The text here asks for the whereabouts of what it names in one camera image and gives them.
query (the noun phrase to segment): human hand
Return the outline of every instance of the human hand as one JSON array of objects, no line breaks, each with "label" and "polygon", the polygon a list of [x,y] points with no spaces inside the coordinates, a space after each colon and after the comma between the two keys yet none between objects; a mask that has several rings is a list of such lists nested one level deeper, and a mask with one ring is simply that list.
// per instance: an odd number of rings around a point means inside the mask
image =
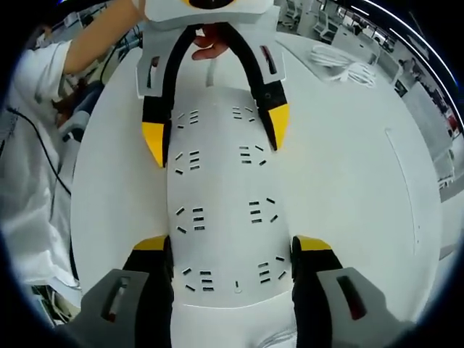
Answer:
[{"label": "human hand", "polygon": [[212,59],[227,51],[227,45],[220,39],[214,24],[203,25],[204,36],[197,36],[194,40],[199,49],[192,54],[193,60]]}]

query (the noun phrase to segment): white lab coat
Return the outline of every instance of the white lab coat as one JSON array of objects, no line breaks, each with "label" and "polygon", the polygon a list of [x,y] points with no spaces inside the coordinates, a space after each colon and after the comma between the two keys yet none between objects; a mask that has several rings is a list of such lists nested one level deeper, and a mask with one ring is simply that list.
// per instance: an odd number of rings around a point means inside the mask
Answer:
[{"label": "white lab coat", "polygon": [[[51,100],[58,99],[69,46],[53,43],[26,51],[5,100],[36,125],[58,171],[65,143]],[[32,126],[18,119],[0,158],[0,224],[18,276],[27,283],[57,278],[67,286],[78,285],[69,259],[70,197],[63,199],[59,185]]]}]

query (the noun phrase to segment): ceiling light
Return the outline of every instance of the ceiling light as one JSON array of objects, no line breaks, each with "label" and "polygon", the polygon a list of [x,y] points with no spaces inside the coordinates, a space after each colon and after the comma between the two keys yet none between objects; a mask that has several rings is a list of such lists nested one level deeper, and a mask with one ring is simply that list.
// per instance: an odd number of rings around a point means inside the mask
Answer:
[{"label": "ceiling light", "polygon": [[356,11],[359,11],[363,13],[364,15],[368,16],[369,14],[366,11],[362,11],[361,9],[358,9],[357,7],[351,6],[352,9],[355,9]]},{"label": "ceiling light", "polygon": [[414,35],[416,35],[418,37],[418,39],[420,41],[423,42],[424,45],[426,45],[428,47],[428,49],[430,49],[434,54],[435,56],[438,58],[438,60],[443,64],[443,66],[445,67],[445,69],[447,70],[447,72],[449,73],[449,75],[451,76],[452,80],[455,82],[456,86],[457,86],[457,81],[455,79],[455,77],[453,76],[451,70],[448,68],[448,66],[444,63],[443,59],[438,55],[438,53],[436,53],[436,51],[432,48],[432,46],[430,46],[430,44],[424,40],[424,38],[422,36],[420,36],[414,29],[412,29],[408,24],[406,24],[403,20],[401,20],[400,18],[398,18],[397,16],[395,16],[394,14],[392,14],[390,11],[384,9],[383,7],[380,7],[379,5],[377,5],[376,3],[370,1],[370,0],[363,0],[364,2],[367,2],[368,4],[371,4],[372,6],[375,6],[377,7],[378,9],[381,9],[382,11],[384,11],[385,13],[387,13],[388,15],[392,16],[395,20],[397,20],[398,22],[400,22],[401,24],[403,24],[407,29],[409,29],[411,31],[411,33],[413,33]]},{"label": "ceiling light", "polygon": [[455,102],[452,100],[452,97],[450,95],[450,93],[448,92],[448,90],[446,89],[446,87],[444,86],[442,80],[440,80],[440,78],[438,77],[438,75],[436,74],[436,72],[432,69],[432,67],[430,66],[430,64],[427,62],[427,59],[425,59],[422,54],[417,50],[415,49],[415,47],[413,45],[411,45],[405,38],[403,38],[400,34],[398,34],[396,31],[394,31],[393,29],[390,28],[390,31],[393,32],[396,36],[398,36],[398,38],[404,42],[412,51],[414,51],[418,57],[422,60],[422,62],[429,68],[429,70],[434,74],[435,78],[440,82],[440,85],[442,85],[442,88],[444,90],[444,92],[447,94],[449,100],[451,101],[451,104],[452,106],[454,107],[454,110],[456,112],[456,116],[457,118],[459,119],[459,121],[461,122],[461,125],[462,127],[464,128],[464,123],[463,123],[463,119],[461,118],[461,115],[459,113],[459,111],[457,110],[457,107],[456,107],[456,104]]}]

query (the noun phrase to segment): person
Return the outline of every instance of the person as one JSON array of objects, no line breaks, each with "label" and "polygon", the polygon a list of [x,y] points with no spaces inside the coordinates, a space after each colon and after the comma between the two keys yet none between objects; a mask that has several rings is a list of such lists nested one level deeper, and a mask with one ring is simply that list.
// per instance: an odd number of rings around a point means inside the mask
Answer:
[{"label": "person", "polygon": [[[50,168],[65,175],[67,143],[57,130],[52,101],[59,99],[64,75],[86,69],[146,20],[144,8],[145,0],[113,0],[73,40],[26,49],[17,63],[0,114],[0,228],[25,282],[57,278],[78,285],[69,258],[70,198],[64,190],[70,192],[70,181],[62,187]],[[199,49],[192,59],[214,58],[227,49],[214,26],[205,27],[204,34],[195,39]]]}]

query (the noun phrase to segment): round table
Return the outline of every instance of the round table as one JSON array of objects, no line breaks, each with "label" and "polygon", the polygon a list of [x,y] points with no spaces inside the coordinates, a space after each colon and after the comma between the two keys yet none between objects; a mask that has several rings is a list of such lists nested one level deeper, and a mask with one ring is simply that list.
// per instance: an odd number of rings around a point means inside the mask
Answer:
[{"label": "round table", "polygon": [[[276,38],[286,46],[283,86],[291,118],[274,156],[291,234],[327,241],[344,267],[383,292],[397,320],[417,320],[434,280],[442,232],[436,175],[422,135],[381,76],[371,89],[322,82],[302,64],[307,50],[320,43],[283,33]],[[178,74],[179,96],[206,88],[209,62],[192,61],[192,51]],[[168,232],[166,174],[141,135],[135,78],[140,56],[140,49],[130,51],[109,80],[75,167],[72,244],[84,292],[121,268],[139,241]],[[217,59],[214,84],[249,89],[230,51]],[[221,322],[224,311],[175,306],[173,343],[187,347],[203,337],[209,343],[202,347],[245,347],[247,335],[234,332],[247,332],[248,320],[268,319],[258,333],[263,337],[292,321],[290,293],[269,302],[227,310],[228,323]],[[179,316],[191,320],[188,329],[178,331],[185,326]],[[211,329],[218,323],[234,330]]]}]

